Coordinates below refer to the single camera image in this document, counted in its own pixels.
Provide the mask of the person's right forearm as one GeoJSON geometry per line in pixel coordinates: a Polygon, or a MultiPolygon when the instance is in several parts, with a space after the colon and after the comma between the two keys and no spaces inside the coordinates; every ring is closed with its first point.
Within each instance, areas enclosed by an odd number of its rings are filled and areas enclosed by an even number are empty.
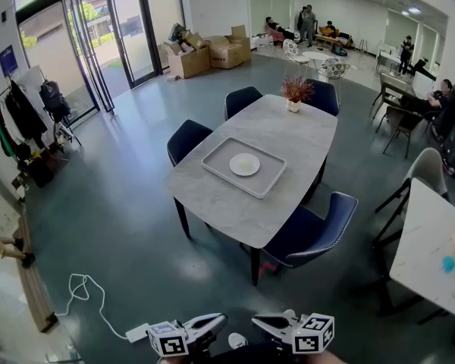
{"type": "Polygon", "coordinates": [[[315,359],[315,362],[316,364],[347,364],[342,359],[327,350],[320,353],[315,359]]]}

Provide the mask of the white marble side table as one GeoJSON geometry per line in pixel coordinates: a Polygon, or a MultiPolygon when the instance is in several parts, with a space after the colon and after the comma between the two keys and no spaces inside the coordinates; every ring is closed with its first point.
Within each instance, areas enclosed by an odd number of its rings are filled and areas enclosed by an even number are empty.
{"type": "Polygon", "coordinates": [[[393,315],[426,300],[455,315],[455,269],[443,270],[445,256],[455,258],[455,207],[423,182],[413,179],[403,228],[381,238],[373,250],[397,242],[391,267],[380,260],[381,312],[393,315]]]}

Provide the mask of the brown cardboard box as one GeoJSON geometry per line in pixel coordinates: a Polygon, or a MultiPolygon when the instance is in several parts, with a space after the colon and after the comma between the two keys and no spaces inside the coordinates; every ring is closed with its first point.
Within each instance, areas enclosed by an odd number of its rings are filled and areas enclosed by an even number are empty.
{"type": "Polygon", "coordinates": [[[180,38],[164,44],[170,72],[174,77],[188,79],[208,70],[208,43],[198,34],[182,31],[180,38]]]}
{"type": "Polygon", "coordinates": [[[241,58],[243,62],[251,60],[250,38],[246,35],[244,25],[231,28],[231,35],[226,36],[227,40],[235,45],[241,46],[241,58]]]}
{"type": "Polygon", "coordinates": [[[211,67],[228,70],[243,63],[242,45],[232,43],[225,36],[210,36],[206,43],[211,67]]]}

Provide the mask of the grey rectangular tray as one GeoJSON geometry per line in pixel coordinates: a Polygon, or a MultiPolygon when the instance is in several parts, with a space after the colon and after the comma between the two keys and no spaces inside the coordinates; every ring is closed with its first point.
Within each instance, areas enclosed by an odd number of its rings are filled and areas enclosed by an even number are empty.
{"type": "Polygon", "coordinates": [[[243,192],[257,199],[264,199],[284,173],[287,162],[230,136],[202,159],[202,167],[243,192]],[[254,175],[240,177],[230,170],[230,160],[240,153],[253,154],[260,160],[260,169],[254,175]]]}

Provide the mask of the small round white table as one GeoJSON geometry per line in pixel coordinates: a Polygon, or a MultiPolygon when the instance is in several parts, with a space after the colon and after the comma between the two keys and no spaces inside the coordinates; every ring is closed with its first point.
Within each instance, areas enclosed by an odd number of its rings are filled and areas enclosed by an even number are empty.
{"type": "Polygon", "coordinates": [[[315,68],[315,75],[319,74],[319,68],[322,66],[322,63],[327,61],[330,56],[323,53],[323,52],[314,52],[314,51],[306,51],[303,52],[302,55],[307,57],[312,63],[315,68]]]}

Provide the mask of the potted red-brown plant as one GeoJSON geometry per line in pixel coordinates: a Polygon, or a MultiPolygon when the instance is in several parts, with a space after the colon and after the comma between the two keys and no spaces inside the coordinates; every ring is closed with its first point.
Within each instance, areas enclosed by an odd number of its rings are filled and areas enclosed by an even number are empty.
{"type": "Polygon", "coordinates": [[[301,105],[309,101],[315,94],[315,88],[304,77],[289,77],[283,79],[281,91],[287,100],[287,110],[297,113],[301,105]]]}

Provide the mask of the clothes rack with hanging clothes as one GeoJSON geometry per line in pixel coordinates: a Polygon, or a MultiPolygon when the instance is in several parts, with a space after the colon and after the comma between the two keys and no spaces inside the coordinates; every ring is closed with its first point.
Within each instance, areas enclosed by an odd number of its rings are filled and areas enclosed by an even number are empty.
{"type": "Polygon", "coordinates": [[[0,144],[4,154],[27,165],[46,148],[43,139],[47,130],[26,93],[12,80],[0,93],[0,144]]]}

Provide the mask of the wooden threshold strip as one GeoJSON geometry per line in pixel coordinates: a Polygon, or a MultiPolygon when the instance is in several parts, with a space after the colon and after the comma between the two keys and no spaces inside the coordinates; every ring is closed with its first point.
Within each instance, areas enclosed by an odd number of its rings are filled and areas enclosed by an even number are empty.
{"type": "Polygon", "coordinates": [[[24,269],[17,263],[18,273],[27,305],[33,321],[40,333],[49,333],[58,323],[46,287],[34,262],[24,269]]]}

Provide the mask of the dark blue upholstered chair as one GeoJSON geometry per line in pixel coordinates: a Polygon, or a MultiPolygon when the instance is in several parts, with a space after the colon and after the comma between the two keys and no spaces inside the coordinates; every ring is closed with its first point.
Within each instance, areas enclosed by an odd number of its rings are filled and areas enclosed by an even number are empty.
{"type": "Polygon", "coordinates": [[[224,119],[227,121],[244,110],[263,95],[254,86],[248,86],[228,93],[224,100],[224,119]]]}
{"type": "Polygon", "coordinates": [[[185,120],[167,143],[168,157],[172,165],[175,167],[212,132],[213,130],[200,123],[185,120]]]}
{"type": "Polygon", "coordinates": [[[307,79],[306,82],[312,85],[312,94],[304,102],[337,117],[340,111],[340,105],[334,86],[319,80],[307,79]]]}
{"type": "Polygon", "coordinates": [[[340,192],[331,194],[325,218],[299,205],[262,250],[278,263],[277,271],[299,268],[337,245],[357,205],[356,198],[340,192]]]}

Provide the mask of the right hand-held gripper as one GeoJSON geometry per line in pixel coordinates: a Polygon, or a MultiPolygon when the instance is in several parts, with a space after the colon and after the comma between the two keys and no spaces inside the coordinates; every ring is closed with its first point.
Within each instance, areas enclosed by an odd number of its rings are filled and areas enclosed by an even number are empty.
{"type": "Polygon", "coordinates": [[[334,317],[317,312],[296,316],[287,309],[282,315],[254,315],[252,321],[270,335],[284,335],[282,347],[292,354],[322,353],[334,339],[334,317]]]}

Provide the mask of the white round plate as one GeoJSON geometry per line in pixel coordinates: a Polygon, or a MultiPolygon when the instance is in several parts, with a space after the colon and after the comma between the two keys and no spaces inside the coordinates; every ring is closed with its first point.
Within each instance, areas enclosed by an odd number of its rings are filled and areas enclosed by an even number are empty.
{"type": "Polygon", "coordinates": [[[240,177],[254,175],[260,169],[260,160],[253,154],[240,153],[235,155],[229,163],[230,170],[240,177]]]}

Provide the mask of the light grey shell chair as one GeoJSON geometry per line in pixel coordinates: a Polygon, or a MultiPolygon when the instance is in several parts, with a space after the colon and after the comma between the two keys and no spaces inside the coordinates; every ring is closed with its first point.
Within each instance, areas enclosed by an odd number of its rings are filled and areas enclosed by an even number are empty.
{"type": "Polygon", "coordinates": [[[444,179],[443,159],[441,154],[434,148],[428,147],[423,149],[416,160],[410,166],[408,172],[403,178],[402,184],[393,192],[376,210],[379,213],[383,208],[390,204],[393,200],[398,199],[400,202],[394,213],[388,219],[384,227],[379,231],[376,238],[372,241],[375,245],[379,242],[384,233],[391,226],[397,216],[403,216],[403,208],[410,197],[411,182],[417,179],[423,182],[427,187],[435,191],[439,196],[450,201],[447,191],[447,185],[444,179]]]}

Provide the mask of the black framed glass door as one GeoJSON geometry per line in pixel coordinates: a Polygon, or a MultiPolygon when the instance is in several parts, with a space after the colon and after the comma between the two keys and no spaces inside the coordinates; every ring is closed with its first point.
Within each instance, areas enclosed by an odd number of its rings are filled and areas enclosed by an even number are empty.
{"type": "Polygon", "coordinates": [[[148,0],[61,0],[68,35],[94,107],[161,73],[148,0]]]}

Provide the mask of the black backpack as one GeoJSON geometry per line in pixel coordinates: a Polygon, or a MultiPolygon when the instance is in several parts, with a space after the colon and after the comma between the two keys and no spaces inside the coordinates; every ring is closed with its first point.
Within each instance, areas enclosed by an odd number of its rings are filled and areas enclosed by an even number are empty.
{"type": "Polygon", "coordinates": [[[62,122],[71,115],[71,109],[61,94],[58,83],[45,80],[39,91],[45,110],[52,116],[55,123],[62,122]]]}

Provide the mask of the person's dark trousers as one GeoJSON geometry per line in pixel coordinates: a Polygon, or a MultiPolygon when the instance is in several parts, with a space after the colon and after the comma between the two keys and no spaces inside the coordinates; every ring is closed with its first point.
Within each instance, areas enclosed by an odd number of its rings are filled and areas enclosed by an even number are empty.
{"type": "Polygon", "coordinates": [[[213,356],[208,364],[316,364],[318,355],[287,356],[275,344],[249,344],[213,356]]]}

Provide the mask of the person's white shoe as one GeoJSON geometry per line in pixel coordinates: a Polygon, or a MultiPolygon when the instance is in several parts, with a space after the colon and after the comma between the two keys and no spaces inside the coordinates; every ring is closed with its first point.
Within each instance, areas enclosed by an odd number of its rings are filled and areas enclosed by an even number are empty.
{"type": "Polygon", "coordinates": [[[232,350],[236,350],[249,345],[248,340],[242,334],[239,334],[237,332],[230,333],[227,340],[232,350]]]}

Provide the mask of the brown black-framed chair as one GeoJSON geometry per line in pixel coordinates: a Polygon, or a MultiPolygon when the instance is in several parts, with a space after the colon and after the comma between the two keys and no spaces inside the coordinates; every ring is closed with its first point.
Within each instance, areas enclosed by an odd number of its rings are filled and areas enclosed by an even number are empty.
{"type": "Polygon", "coordinates": [[[405,158],[408,158],[412,134],[418,124],[422,121],[422,116],[403,108],[388,105],[384,115],[381,117],[376,132],[379,131],[384,121],[390,125],[391,135],[382,153],[385,154],[390,144],[402,134],[406,137],[405,158]]]}

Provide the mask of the white patterned chair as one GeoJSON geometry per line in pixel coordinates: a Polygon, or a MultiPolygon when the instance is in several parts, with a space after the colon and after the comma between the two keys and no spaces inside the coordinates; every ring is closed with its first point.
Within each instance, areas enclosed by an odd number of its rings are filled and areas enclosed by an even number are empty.
{"type": "Polygon", "coordinates": [[[285,39],[282,48],[287,59],[298,65],[300,76],[306,77],[310,58],[302,55],[299,52],[298,45],[291,39],[285,39]]]}
{"type": "Polygon", "coordinates": [[[318,68],[318,79],[326,83],[339,80],[346,75],[350,68],[350,64],[339,58],[328,58],[318,68]]]}

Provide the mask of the grey marble dining table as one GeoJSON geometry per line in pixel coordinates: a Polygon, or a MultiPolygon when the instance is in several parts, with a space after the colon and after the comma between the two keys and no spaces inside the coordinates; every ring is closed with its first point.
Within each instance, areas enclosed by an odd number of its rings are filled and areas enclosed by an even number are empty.
{"type": "Polygon", "coordinates": [[[260,250],[302,202],[326,159],[337,118],[302,104],[286,109],[280,96],[265,95],[206,137],[166,179],[173,197],[224,235],[252,249],[252,279],[258,278],[260,250]],[[287,167],[263,199],[257,199],[202,167],[205,158],[233,137],[286,161],[287,167]]]}

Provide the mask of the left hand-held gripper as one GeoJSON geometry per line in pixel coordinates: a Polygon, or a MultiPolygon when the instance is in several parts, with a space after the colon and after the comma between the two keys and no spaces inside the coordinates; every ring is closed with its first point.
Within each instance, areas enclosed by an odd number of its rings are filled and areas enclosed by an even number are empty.
{"type": "Polygon", "coordinates": [[[200,315],[183,324],[161,322],[147,328],[152,349],[160,357],[187,356],[195,352],[211,337],[215,337],[228,323],[220,312],[200,315]]]}

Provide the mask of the dark glass table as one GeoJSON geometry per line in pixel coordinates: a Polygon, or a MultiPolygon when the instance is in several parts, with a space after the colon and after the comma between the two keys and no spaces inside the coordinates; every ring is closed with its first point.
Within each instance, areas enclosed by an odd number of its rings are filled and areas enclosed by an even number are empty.
{"type": "Polygon", "coordinates": [[[372,107],[369,112],[372,115],[372,118],[375,118],[383,104],[399,106],[400,97],[396,97],[396,94],[408,99],[416,98],[414,89],[406,81],[385,72],[381,72],[379,74],[379,78],[381,90],[372,103],[372,107]]]}

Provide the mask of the blue wall sign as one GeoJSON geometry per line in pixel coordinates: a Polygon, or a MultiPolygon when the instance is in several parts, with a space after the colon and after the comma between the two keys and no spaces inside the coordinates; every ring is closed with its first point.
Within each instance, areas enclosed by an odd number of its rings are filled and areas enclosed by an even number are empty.
{"type": "Polygon", "coordinates": [[[0,52],[0,67],[4,77],[11,77],[18,69],[17,59],[12,45],[9,45],[0,52]]]}

